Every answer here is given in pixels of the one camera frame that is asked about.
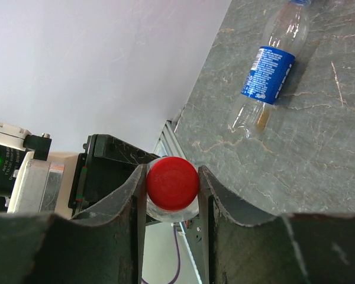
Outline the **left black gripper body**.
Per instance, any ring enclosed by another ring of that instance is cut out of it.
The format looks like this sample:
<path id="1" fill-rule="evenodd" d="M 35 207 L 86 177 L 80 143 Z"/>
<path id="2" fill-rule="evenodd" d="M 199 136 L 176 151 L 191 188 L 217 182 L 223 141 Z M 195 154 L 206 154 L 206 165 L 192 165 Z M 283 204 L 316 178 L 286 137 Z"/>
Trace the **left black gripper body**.
<path id="1" fill-rule="evenodd" d="M 113 192 L 120 188 L 140 164 L 159 158 L 108 134 L 92 134 L 78 154 L 67 202 L 73 219 L 103 215 L 113 218 L 123 201 Z"/>

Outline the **red bottle cap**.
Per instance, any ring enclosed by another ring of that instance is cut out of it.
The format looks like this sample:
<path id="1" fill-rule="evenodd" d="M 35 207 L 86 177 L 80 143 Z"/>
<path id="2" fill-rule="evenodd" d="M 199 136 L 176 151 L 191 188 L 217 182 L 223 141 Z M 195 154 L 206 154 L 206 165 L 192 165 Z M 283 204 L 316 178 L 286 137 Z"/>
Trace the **red bottle cap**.
<path id="1" fill-rule="evenodd" d="M 167 156 L 149 164 L 147 194 L 158 208 L 178 212 L 188 207 L 199 191 L 198 172 L 181 157 Z"/>

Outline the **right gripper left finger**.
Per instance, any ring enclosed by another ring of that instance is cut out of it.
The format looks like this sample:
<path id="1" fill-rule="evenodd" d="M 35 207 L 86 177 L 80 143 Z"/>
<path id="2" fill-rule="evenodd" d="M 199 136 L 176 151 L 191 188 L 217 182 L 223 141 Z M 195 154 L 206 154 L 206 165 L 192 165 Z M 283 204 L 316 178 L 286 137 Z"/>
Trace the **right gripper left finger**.
<path id="1" fill-rule="evenodd" d="M 0 283 L 140 283 L 146 173 L 67 220 L 55 213 L 0 214 Z"/>

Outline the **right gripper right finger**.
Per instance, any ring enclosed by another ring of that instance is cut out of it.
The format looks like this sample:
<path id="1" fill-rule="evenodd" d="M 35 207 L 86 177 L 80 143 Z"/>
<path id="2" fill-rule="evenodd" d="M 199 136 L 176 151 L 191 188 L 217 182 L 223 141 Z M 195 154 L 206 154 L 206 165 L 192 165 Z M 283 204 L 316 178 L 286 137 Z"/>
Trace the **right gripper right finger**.
<path id="1" fill-rule="evenodd" d="M 355 213 L 275 216 L 198 176 L 206 283 L 355 283 Z"/>

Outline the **clear bottle red label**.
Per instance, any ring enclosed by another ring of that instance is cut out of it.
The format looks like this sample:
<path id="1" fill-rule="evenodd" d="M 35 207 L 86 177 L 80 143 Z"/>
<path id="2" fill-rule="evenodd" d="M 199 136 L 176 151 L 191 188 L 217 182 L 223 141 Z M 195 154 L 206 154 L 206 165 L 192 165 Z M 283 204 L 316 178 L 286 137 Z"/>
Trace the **clear bottle red label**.
<path id="1" fill-rule="evenodd" d="M 198 213 L 198 195 L 193 200 L 193 202 L 185 209 L 178 212 L 167 212 L 155 206 L 155 204 L 151 201 L 147 194 L 147 214 L 158 221 L 169 223 L 183 222 L 196 217 Z"/>

